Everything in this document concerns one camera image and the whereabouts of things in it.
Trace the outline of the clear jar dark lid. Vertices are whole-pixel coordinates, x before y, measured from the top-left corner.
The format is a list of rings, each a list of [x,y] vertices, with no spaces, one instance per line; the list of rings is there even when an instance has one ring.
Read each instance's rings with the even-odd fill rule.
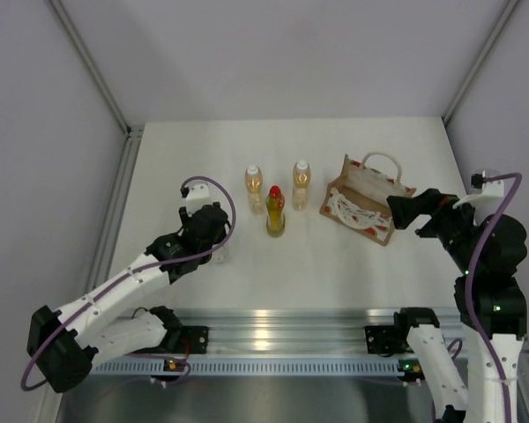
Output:
[[[212,258],[211,258],[210,263],[212,263],[212,264],[223,264],[223,263],[225,263],[226,258],[227,258],[226,246],[221,246],[220,248],[216,249],[212,253]]]

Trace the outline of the jute watermelon canvas bag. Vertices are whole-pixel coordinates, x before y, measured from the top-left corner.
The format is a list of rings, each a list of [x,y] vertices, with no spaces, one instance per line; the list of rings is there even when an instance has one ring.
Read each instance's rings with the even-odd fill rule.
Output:
[[[388,159],[393,173],[372,167],[369,160],[374,157]],[[395,231],[387,198],[409,199],[416,191],[402,182],[402,172],[400,162],[386,152],[368,152],[361,160],[346,155],[340,175],[327,185],[319,213],[386,246]]]

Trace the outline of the yellow dish soap red cap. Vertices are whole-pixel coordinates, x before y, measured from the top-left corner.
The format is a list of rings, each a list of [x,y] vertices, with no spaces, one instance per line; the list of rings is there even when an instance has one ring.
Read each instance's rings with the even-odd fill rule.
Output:
[[[267,210],[266,231],[273,238],[280,237],[285,232],[286,217],[285,197],[279,186],[271,186],[265,206]]]

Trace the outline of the amber bottle white cap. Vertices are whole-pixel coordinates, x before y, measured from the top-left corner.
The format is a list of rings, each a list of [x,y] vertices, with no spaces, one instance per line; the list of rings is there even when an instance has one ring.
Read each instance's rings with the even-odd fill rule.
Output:
[[[293,168],[292,204],[296,211],[306,208],[309,199],[311,170],[306,160],[298,160]]]
[[[249,165],[245,171],[244,181],[248,193],[250,211],[255,215],[262,214],[265,205],[262,195],[264,178],[261,169],[257,165]]]

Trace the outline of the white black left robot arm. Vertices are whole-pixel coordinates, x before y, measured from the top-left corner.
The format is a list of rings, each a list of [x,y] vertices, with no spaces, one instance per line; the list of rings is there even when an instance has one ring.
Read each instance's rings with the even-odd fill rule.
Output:
[[[119,323],[117,318],[151,293],[207,263],[235,228],[236,214],[219,203],[193,214],[179,211],[179,231],[156,238],[135,261],[79,299],[53,310],[43,306],[31,318],[27,341],[29,367],[37,367],[54,392],[83,382],[100,364],[130,353],[174,351],[183,326],[164,306]]]

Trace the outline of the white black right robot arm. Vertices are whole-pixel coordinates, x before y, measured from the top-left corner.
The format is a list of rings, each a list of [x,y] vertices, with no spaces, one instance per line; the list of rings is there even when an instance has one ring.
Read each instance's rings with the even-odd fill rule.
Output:
[[[458,266],[454,299],[464,331],[468,375],[461,378],[445,344],[436,312],[402,308],[393,317],[392,338],[416,356],[438,422],[514,422],[518,416],[518,359],[527,331],[527,303],[515,273],[527,256],[526,230],[505,210],[518,186],[500,189],[497,211],[475,224],[480,192],[459,198],[428,189],[416,197],[390,196],[394,226],[407,228],[421,215],[421,238],[437,239]]]

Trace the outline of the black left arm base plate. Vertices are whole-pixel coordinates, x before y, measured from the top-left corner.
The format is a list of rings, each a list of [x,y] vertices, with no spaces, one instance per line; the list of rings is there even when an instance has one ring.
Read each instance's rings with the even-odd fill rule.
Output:
[[[172,354],[204,355],[207,353],[209,335],[207,326],[183,326],[171,335],[168,351]]]

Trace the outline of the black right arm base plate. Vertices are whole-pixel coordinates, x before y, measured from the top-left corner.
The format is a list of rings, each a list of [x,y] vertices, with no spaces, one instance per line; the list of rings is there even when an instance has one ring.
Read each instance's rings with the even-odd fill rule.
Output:
[[[400,330],[392,325],[366,326],[364,334],[369,354],[391,357],[408,351],[408,345]]]

